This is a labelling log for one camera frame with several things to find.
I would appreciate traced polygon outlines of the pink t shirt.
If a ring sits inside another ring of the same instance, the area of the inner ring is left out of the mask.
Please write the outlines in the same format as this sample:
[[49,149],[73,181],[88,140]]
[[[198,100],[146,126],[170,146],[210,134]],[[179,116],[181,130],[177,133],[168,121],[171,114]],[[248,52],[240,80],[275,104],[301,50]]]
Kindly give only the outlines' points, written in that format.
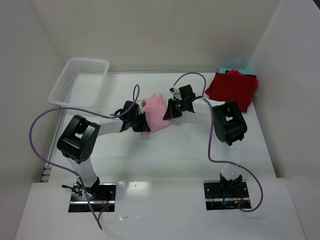
[[173,119],[163,120],[167,107],[162,95],[154,94],[151,97],[145,98],[144,101],[145,106],[143,107],[143,110],[150,132],[142,132],[142,136],[147,136],[165,129],[174,123]]

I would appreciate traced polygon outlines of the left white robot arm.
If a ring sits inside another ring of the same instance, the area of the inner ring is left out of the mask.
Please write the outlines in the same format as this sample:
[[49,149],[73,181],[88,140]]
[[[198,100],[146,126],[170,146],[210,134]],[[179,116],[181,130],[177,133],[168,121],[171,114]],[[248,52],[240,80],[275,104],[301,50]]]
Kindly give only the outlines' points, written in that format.
[[87,190],[90,199],[100,194],[100,180],[90,159],[99,136],[122,133],[132,129],[136,133],[151,131],[144,107],[145,100],[134,103],[126,101],[123,108],[112,114],[112,118],[102,118],[99,123],[91,122],[81,115],[75,115],[57,142],[57,148],[66,157],[77,173],[80,191]]

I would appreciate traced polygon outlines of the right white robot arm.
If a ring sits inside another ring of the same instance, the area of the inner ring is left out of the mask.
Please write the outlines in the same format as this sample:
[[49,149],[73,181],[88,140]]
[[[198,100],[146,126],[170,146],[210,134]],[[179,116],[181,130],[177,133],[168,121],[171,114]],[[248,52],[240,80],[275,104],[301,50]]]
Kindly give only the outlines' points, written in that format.
[[211,117],[212,133],[209,140],[215,135],[224,144],[225,160],[221,162],[228,165],[222,168],[219,177],[222,197],[230,198],[238,194],[243,180],[239,170],[240,146],[248,127],[237,103],[233,100],[223,103],[196,96],[189,84],[180,88],[172,87],[169,92],[173,97],[168,100],[164,120],[179,118],[183,112]]

